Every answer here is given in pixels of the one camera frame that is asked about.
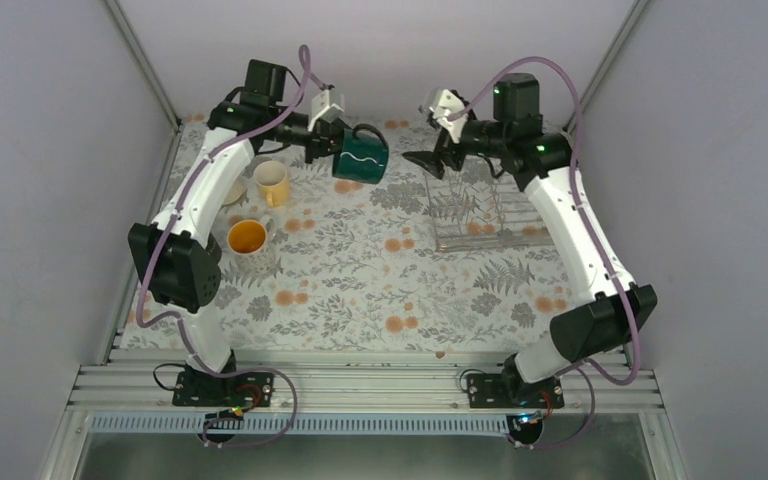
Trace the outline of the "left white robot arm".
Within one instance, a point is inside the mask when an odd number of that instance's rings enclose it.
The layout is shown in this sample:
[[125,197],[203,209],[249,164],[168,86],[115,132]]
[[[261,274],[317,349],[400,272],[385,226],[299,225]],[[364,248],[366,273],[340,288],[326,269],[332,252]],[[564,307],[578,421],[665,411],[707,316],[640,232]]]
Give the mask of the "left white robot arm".
[[309,115],[296,113],[309,83],[329,90],[312,71],[301,48],[302,73],[292,99],[285,101],[285,66],[250,61],[245,82],[211,111],[203,144],[176,192],[147,224],[128,233],[140,291],[135,322],[148,329],[164,320],[175,323],[187,351],[187,365],[202,373],[199,392],[215,405],[238,391],[233,352],[224,337],[214,298],[221,283],[221,250],[213,224],[233,183],[266,141],[315,149],[334,144],[327,133],[327,106]]

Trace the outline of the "yellow white cup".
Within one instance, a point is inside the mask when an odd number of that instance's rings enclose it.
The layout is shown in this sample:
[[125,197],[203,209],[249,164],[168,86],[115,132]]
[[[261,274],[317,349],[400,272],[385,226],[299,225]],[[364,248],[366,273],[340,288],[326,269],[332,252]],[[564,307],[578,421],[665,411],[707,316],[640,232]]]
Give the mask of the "yellow white cup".
[[269,160],[258,165],[253,180],[270,208],[284,206],[290,198],[289,170],[280,161]]

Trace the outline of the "dark green mug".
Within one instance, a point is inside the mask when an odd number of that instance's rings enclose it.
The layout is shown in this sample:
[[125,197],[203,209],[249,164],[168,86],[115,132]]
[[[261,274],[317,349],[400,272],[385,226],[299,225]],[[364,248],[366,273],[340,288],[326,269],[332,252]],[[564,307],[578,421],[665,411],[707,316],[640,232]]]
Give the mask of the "dark green mug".
[[375,126],[361,123],[345,129],[340,148],[333,156],[334,178],[376,185],[385,175],[390,148]]

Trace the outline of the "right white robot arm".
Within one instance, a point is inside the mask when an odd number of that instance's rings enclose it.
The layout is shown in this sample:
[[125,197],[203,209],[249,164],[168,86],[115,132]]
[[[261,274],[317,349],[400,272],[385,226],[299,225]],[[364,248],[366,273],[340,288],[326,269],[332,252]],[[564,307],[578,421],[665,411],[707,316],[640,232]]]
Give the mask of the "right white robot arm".
[[535,207],[553,240],[576,302],[549,324],[547,333],[504,364],[501,391],[515,407],[540,393],[540,382],[626,344],[657,304],[652,286],[639,285],[607,240],[585,197],[573,149],[560,133],[544,130],[540,87],[527,73],[506,74],[492,84],[493,117],[478,119],[453,90],[432,90],[420,110],[439,128],[431,151],[404,157],[440,179],[462,170],[470,156],[496,159]]

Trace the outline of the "beige white ceramic mug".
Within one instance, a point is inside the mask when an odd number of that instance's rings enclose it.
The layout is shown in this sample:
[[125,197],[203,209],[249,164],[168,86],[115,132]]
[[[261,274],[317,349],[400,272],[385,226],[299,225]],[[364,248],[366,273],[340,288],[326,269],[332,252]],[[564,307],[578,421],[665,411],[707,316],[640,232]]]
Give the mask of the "beige white ceramic mug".
[[231,206],[239,202],[246,194],[248,189],[248,179],[241,175],[238,176],[230,185],[230,188],[223,200],[224,207]]

